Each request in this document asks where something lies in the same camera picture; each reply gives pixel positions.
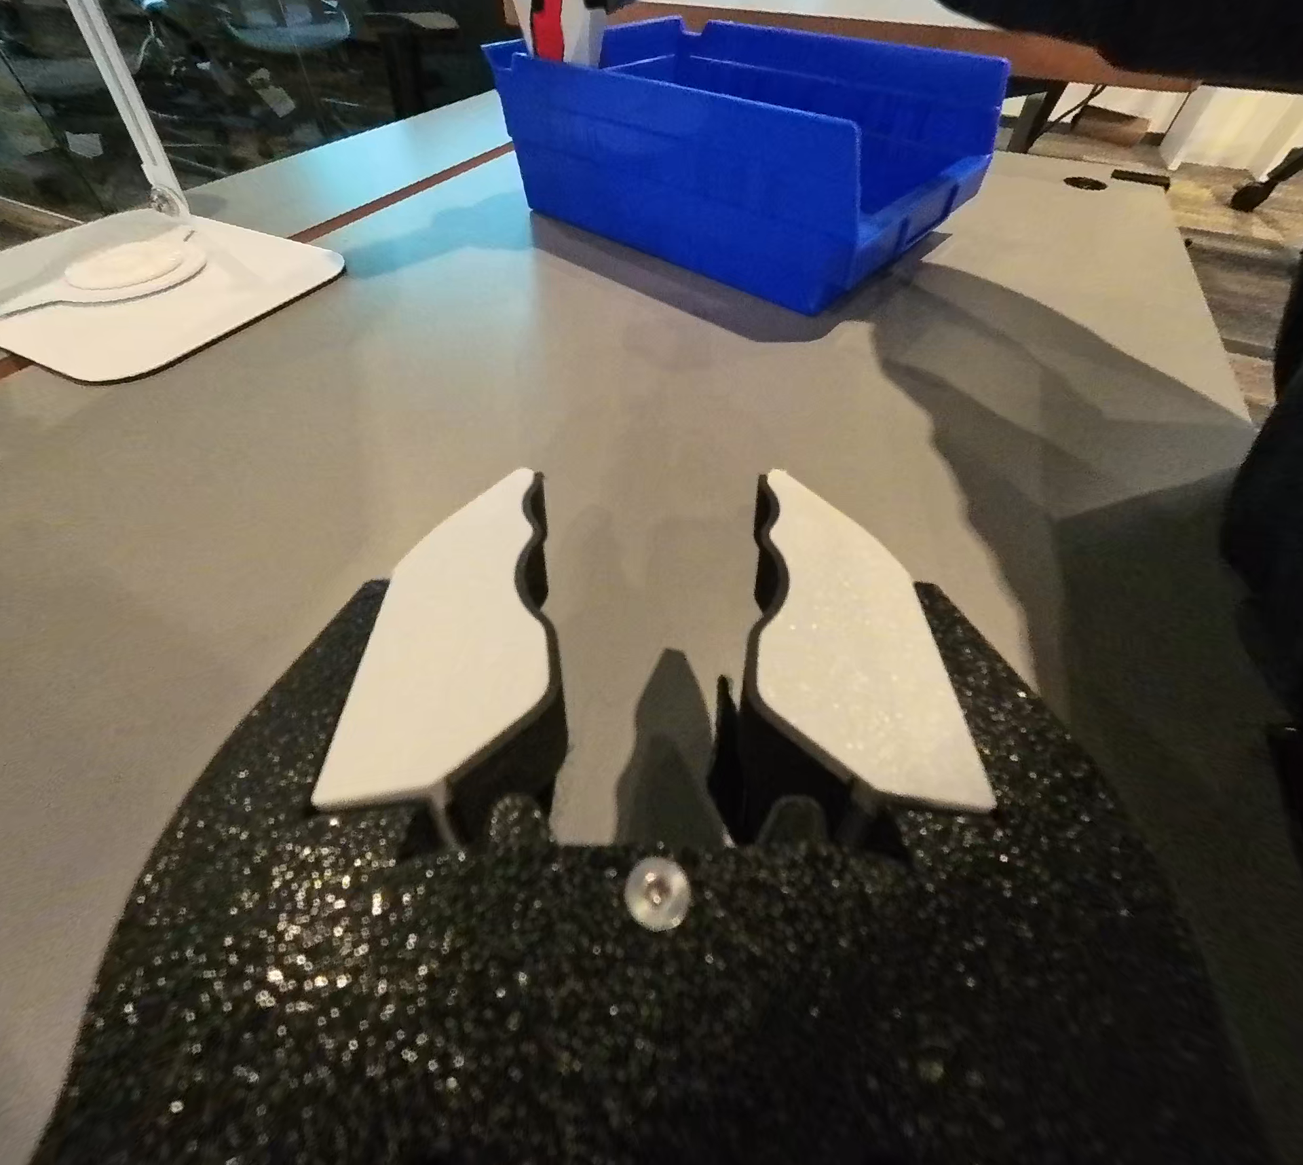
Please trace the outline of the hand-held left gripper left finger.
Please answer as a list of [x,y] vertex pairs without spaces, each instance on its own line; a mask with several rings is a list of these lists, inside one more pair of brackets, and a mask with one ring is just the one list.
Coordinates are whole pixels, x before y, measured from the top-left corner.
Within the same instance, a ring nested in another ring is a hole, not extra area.
[[395,564],[311,791],[322,814],[418,804],[446,844],[504,797],[550,812],[565,760],[543,614],[545,478],[515,468]]

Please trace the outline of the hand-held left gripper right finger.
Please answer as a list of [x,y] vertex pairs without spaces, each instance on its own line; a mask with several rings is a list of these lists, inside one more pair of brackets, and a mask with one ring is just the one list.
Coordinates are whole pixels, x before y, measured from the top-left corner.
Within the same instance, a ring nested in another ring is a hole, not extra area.
[[996,810],[914,579],[784,470],[757,478],[757,620],[742,651],[742,834],[785,797],[826,831],[882,810]]

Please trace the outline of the blue plastic bin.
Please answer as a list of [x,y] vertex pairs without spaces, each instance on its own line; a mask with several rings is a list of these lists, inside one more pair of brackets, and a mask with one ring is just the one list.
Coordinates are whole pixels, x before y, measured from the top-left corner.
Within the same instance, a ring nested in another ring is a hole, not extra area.
[[532,211],[817,315],[978,194],[1006,58],[681,17],[483,48]]

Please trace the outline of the white lamp stand base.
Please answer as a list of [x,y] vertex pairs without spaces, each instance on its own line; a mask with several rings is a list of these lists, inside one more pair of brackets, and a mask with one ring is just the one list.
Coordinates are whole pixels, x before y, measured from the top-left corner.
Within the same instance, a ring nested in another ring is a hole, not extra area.
[[98,0],[65,0],[149,183],[149,207],[1,259],[1,362],[84,386],[158,373],[345,272],[324,246],[192,213]]

